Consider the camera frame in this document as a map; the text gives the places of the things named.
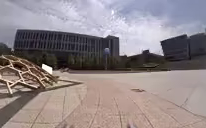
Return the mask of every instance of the wooden lattice structure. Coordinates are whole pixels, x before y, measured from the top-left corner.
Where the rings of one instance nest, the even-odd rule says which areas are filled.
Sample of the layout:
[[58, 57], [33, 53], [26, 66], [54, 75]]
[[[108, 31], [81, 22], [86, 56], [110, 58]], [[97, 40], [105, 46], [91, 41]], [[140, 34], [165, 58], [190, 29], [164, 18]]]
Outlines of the wooden lattice structure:
[[7, 86], [10, 94], [17, 85], [35, 90], [56, 82], [57, 78], [28, 60], [12, 55], [0, 56], [0, 83]]

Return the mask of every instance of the street light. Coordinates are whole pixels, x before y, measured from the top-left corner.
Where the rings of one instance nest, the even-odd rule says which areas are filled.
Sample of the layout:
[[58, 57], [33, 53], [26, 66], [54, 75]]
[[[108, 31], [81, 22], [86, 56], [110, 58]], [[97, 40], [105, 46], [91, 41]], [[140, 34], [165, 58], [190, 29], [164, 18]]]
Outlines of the street light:
[[108, 55], [110, 54], [110, 49], [109, 48], [105, 48], [104, 49], [104, 54], [105, 54], [105, 70], [108, 69]]

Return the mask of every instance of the brick pavement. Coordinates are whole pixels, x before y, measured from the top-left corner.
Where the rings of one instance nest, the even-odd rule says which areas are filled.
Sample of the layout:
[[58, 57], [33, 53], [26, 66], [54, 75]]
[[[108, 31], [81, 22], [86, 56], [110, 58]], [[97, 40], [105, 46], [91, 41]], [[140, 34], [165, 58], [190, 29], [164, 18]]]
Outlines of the brick pavement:
[[204, 118], [148, 92], [134, 92], [127, 83], [60, 75], [85, 84], [38, 95], [28, 93], [21, 99], [0, 99], [0, 113], [11, 102], [15, 102], [10, 104], [14, 110], [22, 101], [32, 99], [6, 119], [3, 128], [127, 128], [129, 123], [137, 128], [206, 128]]
[[109, 79], [75, 78], [88, 86], [84, 100], [57, 127], [206, 128], [206, 120], [148, 92]]

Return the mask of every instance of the blue sky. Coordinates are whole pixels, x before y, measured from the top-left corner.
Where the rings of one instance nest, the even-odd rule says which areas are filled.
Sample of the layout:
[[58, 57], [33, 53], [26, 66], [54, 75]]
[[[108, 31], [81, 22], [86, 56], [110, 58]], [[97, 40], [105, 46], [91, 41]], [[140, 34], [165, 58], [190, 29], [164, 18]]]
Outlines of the blue sky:
[[204, 32], [206, 0], [0, 0], [0, 42], [16, 29], [120, 37], [120, 54], [161, 54], [160, 41]]

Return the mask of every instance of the office building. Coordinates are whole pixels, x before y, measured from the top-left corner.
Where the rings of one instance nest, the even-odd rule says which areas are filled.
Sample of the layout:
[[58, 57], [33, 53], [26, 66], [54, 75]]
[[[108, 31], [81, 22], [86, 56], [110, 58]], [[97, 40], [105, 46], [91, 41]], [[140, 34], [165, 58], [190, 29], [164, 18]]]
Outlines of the office building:
[[105, 48], [110, 49], [111, 56], [119, 57], [119, 38], [45, 30], [17, 30], [14, 42], [15, 51], [46, 51], [54, 53], [59, 60], [66, 60], [69, 55], [101, 58]]
[[128, 57], [128, 61], [131, 67], [140, 68], [144, 67], [144, 64], [161, 64], [164, 62], [164, 57], [158, 54], [150, 53], [149, 50], [144, 50], [141, 54]]
[[206, 55], [206, 34], [199, 33], [189, 37], [191, 58]]
[[161, 41], [164, 57], [168, 61], [187, 60], [189, 56], [189, 39], [187, 35]]

